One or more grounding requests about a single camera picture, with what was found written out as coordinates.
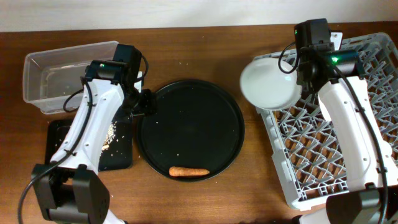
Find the orange carrot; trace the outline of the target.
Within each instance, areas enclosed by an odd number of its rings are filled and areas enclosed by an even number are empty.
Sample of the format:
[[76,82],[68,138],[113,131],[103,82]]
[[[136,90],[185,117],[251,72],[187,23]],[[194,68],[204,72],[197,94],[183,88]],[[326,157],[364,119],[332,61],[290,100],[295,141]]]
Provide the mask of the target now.
[[207,169],[196,169],[187,167],[173,166],[169,169],[169,175],[172,177],[194,177],[208,175],[210,171]]

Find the light grey plate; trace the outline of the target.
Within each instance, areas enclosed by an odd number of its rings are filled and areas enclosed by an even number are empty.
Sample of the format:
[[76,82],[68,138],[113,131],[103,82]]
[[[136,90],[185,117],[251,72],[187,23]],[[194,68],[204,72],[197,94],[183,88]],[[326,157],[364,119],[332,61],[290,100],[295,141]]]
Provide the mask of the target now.
[[240,89],[250,104],[264,110],[282,110],[302,96],[291,64],[276,58],[260,58],[248,64],[240,76]]

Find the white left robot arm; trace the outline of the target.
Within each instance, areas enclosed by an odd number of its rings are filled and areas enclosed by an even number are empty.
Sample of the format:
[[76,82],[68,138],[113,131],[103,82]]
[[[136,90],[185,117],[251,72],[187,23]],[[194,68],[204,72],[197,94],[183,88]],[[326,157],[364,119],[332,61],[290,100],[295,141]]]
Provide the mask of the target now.
[[118,111],[130,117],[156,112],[154,94],[136,83],[145,56],[133,45],[118,44],[111,60],[94,60],[81,78],[82,100],[70,129],[49,164],[37,164],[22,191],[17,220],[34,189],[45,220],[56,223],[123,223],[110,209],[110,193],[98,177],[103,143]]

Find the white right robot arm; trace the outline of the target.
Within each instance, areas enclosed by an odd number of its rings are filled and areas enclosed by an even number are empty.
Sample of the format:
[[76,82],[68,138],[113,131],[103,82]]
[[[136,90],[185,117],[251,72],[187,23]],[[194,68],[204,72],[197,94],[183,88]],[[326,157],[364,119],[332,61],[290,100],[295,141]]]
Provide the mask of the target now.
[[346,167],[348,192],[329,196],[325,208],[294,223],[394,223],[397,166],[379,130],[363,63],[355,50],[336,50],[326,19],[294,27],[297,84],[316,93],[326,108]]

